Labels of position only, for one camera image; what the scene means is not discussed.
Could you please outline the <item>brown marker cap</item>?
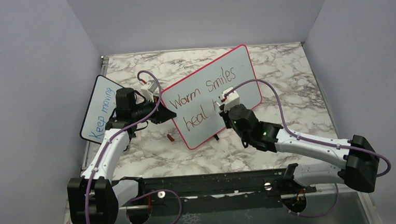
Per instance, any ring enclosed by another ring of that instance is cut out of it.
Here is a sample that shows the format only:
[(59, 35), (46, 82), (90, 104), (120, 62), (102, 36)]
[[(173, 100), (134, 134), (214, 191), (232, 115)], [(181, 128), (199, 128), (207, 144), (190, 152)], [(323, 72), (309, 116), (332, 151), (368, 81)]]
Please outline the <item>brown marker cap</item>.
[(170, 134), (167, 134), (167, 138), (168, 138), (171, 142), (174, 141), (174, 138), (173, 138)]

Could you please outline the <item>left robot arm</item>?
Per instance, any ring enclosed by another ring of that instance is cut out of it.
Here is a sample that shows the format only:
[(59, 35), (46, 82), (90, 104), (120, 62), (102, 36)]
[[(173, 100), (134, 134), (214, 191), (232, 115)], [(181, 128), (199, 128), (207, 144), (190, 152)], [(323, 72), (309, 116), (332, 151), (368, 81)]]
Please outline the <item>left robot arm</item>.
[(116, 92), (116, 108), (105, 125), (100, 148), (87, 169), (67, 184), (70, 219), (73, 224), (114, 224), (118, 210), (128, 201), (141, 204), (146, 190), (140, 178), (112, 178), (119, 159), (139, 130), (138, 124), (160, 124), (176, 114), (161, 104), (158, 87), (144, 85), (140, 92), (121, 88)]

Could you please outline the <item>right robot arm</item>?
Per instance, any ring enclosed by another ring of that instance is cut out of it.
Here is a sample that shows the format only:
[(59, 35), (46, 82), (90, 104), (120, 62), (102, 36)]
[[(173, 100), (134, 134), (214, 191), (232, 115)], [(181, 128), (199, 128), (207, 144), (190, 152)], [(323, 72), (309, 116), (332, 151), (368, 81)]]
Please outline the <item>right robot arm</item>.
[(227, 129), (240, 137), (243, 147), (260, 151), (285, 152), (317, 159), (318, 164), (292, 165), (282, 178), (282, 187), (295, 193), (315, 184), (344, 184), (364, 193), (372, 193), (378, 177), (379, 157), (368, 140), (360, 135), (352, 139), (311, 138), (288, 132), (280, 124), (259, 121), (254, 112), (242, 104), (219, 107)]

